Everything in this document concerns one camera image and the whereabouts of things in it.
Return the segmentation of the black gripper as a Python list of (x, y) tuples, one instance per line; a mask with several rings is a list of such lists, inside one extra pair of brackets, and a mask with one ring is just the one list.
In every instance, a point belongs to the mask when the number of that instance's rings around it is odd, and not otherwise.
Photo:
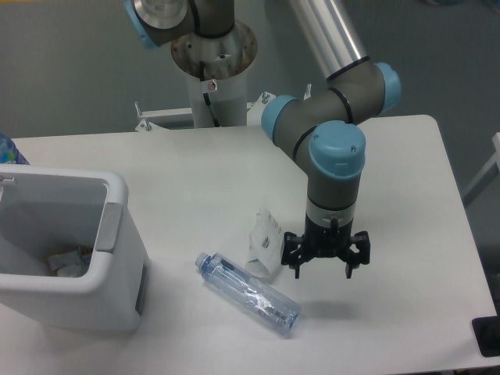
[(334, 233), (330, 227), (321, 227), (305, 217), (305, 233), (298, 236), (284, 233), (281, 264), (300, 277), (300, 267), (313, 258), (339, 258), (345, 263), (345, 275), (352, 278), (354, 269), (370, 263), (370, 236), (367, 231), (351, 235), (352, 221)]

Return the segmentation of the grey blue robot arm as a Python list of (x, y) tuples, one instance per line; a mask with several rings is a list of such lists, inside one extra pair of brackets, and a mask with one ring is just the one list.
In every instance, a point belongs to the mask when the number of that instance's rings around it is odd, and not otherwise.
[[(257, 42), (237, 20), (232, 1), (128, 1), (143, 45), (169, 45), (187, 78), (195, 127), (248, 124), (246, 74)], [(352, 233), (366, 139), (359, 125), (400, 99), (398, 74), (366, 54), (341, 1), (292, 1), (294, 13), (327, 82), (303, 98), (261, 97), (260, 125), (307, 176), (303, 234), (281, 233), (259, 213), (246, 268), (257, 277), (279, 266), (299, 270), (315, 258), (338, 258), (352, 272), (370, 261), (366, 232)]]

